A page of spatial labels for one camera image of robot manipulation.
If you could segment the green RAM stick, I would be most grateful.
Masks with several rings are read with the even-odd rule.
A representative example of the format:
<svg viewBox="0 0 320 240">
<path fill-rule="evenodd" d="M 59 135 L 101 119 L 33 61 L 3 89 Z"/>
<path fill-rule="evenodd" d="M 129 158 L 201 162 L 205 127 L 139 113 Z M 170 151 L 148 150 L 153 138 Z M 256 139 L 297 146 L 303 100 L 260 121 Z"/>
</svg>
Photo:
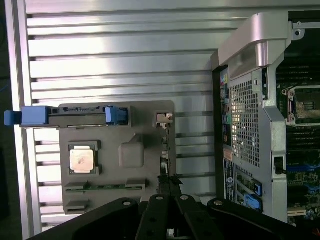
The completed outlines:
<svg viewBox="0 0 320 240">
<path fill-rule="evenodd" d="M 86 192 L 86 191 L 107 191 L 107 190 L 126 190 L 137 191 L 142 190 L 142 186 L 130 186 L 126 184 L 107 184 L 107 185 L 76 185 L 66 186 L 67 192 Z"/>
</svg>

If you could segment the silver CPU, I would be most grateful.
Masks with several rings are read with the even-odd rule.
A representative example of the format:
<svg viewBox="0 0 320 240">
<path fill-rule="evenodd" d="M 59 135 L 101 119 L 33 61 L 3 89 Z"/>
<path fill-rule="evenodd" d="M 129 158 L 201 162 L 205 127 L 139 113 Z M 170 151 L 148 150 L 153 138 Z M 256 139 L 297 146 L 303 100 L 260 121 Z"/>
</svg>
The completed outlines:
<svg viewBox="0 0 320 240">
<path fill-rule="evenodd" d="M 94 169 L 94 151 L 92 149 L 72 149 L 70 151 L 70 169 L 75 173 L 89 173 Z"/>
</svg>

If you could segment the grey parts rack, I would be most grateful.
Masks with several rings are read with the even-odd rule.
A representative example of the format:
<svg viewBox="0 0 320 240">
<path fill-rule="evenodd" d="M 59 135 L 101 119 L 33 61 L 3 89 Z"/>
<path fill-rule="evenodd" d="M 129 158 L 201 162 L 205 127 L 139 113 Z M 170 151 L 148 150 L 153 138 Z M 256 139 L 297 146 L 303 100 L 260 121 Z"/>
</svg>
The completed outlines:
<svg viewBox="0 0 320 240">
<path fill-rule="evenodd" d="M 161 134 L 158 113 L 173 113 L 169 100 L 114 103 L 65 104 L 62 107 L 116 106 L 129 108 L 129 124 L 59 128 L 62 205 L 68 215 L 84 214 L 119 198 L 139 200 L 156 194 L 160 175 Z M 91 149 L 94 169 L 87 173 L 70 169 L 70 151 Z M 129 185 L 142 190 L 66 191 L 83 185 Z"/>
</svg>

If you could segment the white expansion slot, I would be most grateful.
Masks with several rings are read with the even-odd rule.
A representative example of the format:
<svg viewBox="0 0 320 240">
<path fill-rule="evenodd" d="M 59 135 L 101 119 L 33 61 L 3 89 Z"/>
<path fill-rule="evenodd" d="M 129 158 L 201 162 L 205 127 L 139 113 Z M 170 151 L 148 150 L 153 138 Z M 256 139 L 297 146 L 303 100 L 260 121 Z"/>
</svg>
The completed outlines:
<svg viewBox="0 0 320 240">
<path fill-rule="evenodd" d="M 307 214 L 307 211 L 304 209 L 302 210 L 294 209 L 294 210 L 289 210 L 287 212 L 288 217 L 300 217 L 300 216 L 305 216 L 306 214 Z"/>
</svg>

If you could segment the dark grey PC case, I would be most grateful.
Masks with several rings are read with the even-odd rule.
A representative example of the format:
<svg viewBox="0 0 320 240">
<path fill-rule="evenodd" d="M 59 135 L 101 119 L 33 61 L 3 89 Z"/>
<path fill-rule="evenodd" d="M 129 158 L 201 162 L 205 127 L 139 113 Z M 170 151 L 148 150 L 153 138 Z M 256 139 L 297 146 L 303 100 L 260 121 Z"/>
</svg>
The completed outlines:
<svg viewBox="0 0 320 240">
<path fill-rule="evenodd" d="M 286 120 L 277 107 L 277 67 L 292 43 L 290 14 L 256 13 L 211 56 L 217 195 L 291 225 L 320 228 L 320 218 L 288 217 Z"/>
</svg>

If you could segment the green motherboard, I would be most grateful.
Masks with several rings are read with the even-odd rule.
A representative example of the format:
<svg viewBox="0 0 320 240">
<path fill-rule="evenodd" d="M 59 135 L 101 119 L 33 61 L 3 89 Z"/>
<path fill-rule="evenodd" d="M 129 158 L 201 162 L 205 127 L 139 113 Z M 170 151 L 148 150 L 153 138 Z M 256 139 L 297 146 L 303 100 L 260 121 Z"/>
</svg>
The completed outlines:
<svg viewBox="0 0 320 240">
<path fill-rule="evenodd" d="M 276 69 L 277 107 L 281 90 L 294 86 L 320 86 L 320 18 L 289 16 L 292 41 Z M 320 126 L 288 126 L 286 122 L 287 165 L 320 164 Z M 288 211 L 306 210 L 307 221 L 320 218 L 320 169 L 287 172 Z"/>
</svg>

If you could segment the hard disk blue caddy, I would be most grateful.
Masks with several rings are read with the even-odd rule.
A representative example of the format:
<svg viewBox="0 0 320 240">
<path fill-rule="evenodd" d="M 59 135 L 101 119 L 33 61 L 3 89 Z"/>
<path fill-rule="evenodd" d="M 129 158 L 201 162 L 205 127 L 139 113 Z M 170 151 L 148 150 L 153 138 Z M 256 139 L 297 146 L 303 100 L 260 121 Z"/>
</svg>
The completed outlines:
<svg viewBox="0 0 320 240">
<path fill-rule="evenodd" d="M 5 126 L 21 128 L 79 128 L 96 126 L 126 126 L 130 124 L 130 110 L 114 105 L 103 106 L 24 106 L 20 111 L 6 110 Z"/>
</svg>

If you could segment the blue expansion slot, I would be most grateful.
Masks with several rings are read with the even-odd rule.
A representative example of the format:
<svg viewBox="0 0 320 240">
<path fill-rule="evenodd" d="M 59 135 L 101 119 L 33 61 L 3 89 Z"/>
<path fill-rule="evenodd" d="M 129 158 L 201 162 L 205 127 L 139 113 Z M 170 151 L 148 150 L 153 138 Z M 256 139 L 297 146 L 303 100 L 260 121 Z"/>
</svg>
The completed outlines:
<svg viewBox="0 0 320 240">
<path fill-rule="evenodd" d="M 297 164 L 297 165 L 287 165 L 286 171 L 288 173 L 298 173 L 298 172 L 314 172 L 320 169 L 320 164 L 310 165 L 310 164 Z"/>
</svg>

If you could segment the CPU socket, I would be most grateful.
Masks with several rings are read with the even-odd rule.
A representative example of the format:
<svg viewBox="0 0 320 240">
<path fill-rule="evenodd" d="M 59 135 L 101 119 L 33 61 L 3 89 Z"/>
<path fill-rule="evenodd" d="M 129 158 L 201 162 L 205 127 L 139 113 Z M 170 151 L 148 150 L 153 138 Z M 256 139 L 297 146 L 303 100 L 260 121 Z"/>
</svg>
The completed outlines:
<svg viewBox="0 0 320 240">
<path fill-rule="evenodd" d="M 320 85 L 291 86 L 280 93 L 278 108 L 288 126 L 320 126 Z"/>
</svg>

